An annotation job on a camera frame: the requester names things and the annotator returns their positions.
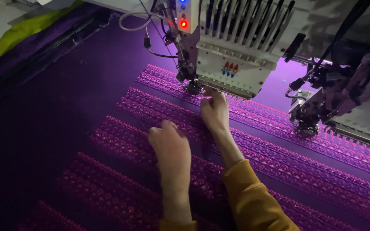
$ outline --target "mustard sleeve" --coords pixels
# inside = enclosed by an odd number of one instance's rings
[[[180,224],[176,222],[169,222],[166,220],[161,220],[160,222],[160,231],[196,231],[197,222],[192,221],[189,224]]]
[[[223,181],[239,231],[300,231],[259,181],[248,160],[225,171]]]

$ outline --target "green fabric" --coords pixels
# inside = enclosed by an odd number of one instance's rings
[[[15,24],[0,38],[0,57],[5,52],[11,50],[22,40],[29,36],[46,29],[57,21],[60,17],[69,13],[72,9],[83,4],[83,1],[76,0],[72,6],[63,8],[60,10],[51,11],[47,14],[24,20],[18,24]]]

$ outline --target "logo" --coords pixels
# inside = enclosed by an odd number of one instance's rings
[[[238,73],[238,64],[234,66],[234,63],[231,63],[229,65],[229,61],[225,63],[224,66],[222,66],[222,75],[227,74],[227,76],[231,76],[231,78],[235,77]]]

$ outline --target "embroidery machine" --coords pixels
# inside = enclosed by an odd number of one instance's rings
[[[198,94],[211,86],[250,100],[285,62],[307,65],[281,97],[292,98],[291,122],[298,132],[324,131],[370,145],[370,0],[86,0],[125,13],[125,30],[168,25],[163,38],[174,44],[180,82]],[[139,28],[123,20],[147,18]],[[310,84],[315,91],[301,90]]]

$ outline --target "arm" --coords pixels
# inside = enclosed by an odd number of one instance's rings
[[[163,219],[161,231],[195,231],[189,205],[191,149],[188,139],[175,124],[164,120],[161,128],[152,127],[148,140],[155,150],[161,172]]]
[[[240,231],[299,231],[245,160],[229,130],[229,109],[223,93],[206,88],[202,118],[211,131],[224,162],[224,184]]]

